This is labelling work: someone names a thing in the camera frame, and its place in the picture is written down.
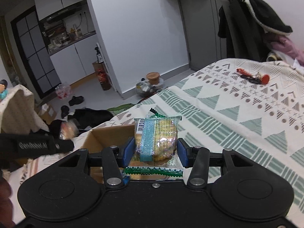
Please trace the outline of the person's left hand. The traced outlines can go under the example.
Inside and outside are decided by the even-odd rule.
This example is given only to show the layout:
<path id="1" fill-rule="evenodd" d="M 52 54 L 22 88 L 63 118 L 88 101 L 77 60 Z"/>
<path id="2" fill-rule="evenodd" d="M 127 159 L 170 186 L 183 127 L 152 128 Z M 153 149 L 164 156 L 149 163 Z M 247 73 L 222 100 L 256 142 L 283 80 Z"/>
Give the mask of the person's left hand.
<path id="1" fill-rule="evenodd" d="M 8 182 L 1 177 L 1 227 L 15 227 L 13 222 L 13 205 L 10 200 L 12 190 Z"/>

